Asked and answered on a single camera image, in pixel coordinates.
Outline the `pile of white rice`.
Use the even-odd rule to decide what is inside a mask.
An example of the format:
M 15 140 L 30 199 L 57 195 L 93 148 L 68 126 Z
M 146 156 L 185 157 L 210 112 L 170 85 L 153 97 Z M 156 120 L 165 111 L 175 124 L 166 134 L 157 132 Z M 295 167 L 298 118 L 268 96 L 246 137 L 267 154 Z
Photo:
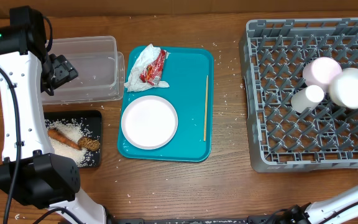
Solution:
M 99 165 L 101 142 L 82 120 L 46 119 L 45 124 L 55 154 L 73 159 L 78 167 Z

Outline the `orange carrot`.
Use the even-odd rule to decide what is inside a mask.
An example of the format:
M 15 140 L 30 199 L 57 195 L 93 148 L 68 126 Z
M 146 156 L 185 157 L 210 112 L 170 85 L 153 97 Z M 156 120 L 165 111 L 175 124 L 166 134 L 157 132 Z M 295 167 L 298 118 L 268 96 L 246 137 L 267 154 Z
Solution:
M 67 138 L 63 133 L 61 133 L 60 131 L 56 130 L 56 129 L 49 129 L 47 131 L 47 134 L 50 138 L 65 144 L 69 147 L 72 147 L 76 150 L 80 150 L 81 148 L 79 147 L 79 145 L 77 145 L 77 143 L 75 143 L 74 141 L 72 141 L 71 139 Z

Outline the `large white plate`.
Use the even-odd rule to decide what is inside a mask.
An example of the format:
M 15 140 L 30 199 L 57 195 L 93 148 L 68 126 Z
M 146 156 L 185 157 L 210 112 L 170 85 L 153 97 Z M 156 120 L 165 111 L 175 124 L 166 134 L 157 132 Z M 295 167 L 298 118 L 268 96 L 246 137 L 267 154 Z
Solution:
M 147 95 L 129 103 L 121 118 L 125 139 L 143 150 L 168 144 L 178 128 L 178 115 L 173 105 L 160 96 Z

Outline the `wooden chopstick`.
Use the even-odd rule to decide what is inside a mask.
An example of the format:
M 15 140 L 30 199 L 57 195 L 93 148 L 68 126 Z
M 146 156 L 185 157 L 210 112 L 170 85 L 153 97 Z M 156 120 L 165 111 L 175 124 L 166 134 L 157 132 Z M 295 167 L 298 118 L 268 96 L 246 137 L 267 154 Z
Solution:
M 206 89 L 205 89 L 205 101 L 204 101 L 204 129 L 203 129 L 203 141 L 206 141 L 206 129 L 207 129 L 207 120 L 208 120 L 208 85 L 209 85 L 209 76 L 206 76 Z

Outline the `white cup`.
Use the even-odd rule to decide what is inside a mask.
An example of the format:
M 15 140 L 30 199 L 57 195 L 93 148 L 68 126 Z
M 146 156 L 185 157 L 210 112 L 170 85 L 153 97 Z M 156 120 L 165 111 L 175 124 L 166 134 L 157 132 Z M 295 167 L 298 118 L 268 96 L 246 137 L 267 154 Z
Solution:
M 316 108 L 323 98 L 323 89 L 317 85 L 311 85 L 292 96 L 291 106 L 297 113 L 302 113 L 305 109 Z

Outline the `white bowl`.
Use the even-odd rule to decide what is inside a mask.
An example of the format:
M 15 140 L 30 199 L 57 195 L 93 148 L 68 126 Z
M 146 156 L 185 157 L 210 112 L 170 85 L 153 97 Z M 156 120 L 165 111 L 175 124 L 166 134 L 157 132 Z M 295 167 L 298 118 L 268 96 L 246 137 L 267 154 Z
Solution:
M 319 86 L 327 92 L 331 82 L 342 72 L 340 64 L 332 58 L 320 57 L 308 63 L 302 73 L 307 86 Z

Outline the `white saucer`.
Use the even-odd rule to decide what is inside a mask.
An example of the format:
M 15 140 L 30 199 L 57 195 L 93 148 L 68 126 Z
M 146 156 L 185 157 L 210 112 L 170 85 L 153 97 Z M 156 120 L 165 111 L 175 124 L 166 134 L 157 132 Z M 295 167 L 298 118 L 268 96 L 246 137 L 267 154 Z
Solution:
M 329 86 L 329 96 L 338 106 L 358 109 L 358 68 L 345 68 Z

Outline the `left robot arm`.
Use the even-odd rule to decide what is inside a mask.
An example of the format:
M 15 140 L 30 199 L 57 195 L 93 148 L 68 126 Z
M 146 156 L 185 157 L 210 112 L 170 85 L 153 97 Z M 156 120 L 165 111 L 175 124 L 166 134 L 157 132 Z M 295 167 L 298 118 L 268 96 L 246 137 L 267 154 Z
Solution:
M 57 155 L 47 134 L 41 94 L 53 95 L 78 72 L 51 53 L 52 25 L 41 12 L 21 6 L 9 15 L 10 24 L 0 27 L 0 189 L 8 202 L 58 213 L 70 223 L 113 223 L 108 209 L 81 188 L 75 161 Z

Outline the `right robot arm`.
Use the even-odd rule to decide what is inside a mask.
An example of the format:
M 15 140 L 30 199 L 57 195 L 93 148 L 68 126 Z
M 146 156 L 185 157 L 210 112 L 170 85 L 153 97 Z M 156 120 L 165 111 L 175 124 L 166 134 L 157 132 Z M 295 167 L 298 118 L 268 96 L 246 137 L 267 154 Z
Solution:
M 265 223 L 338 224 L 358 217 L 358 185 L 331 199 L 295 205 L 273 214 Z

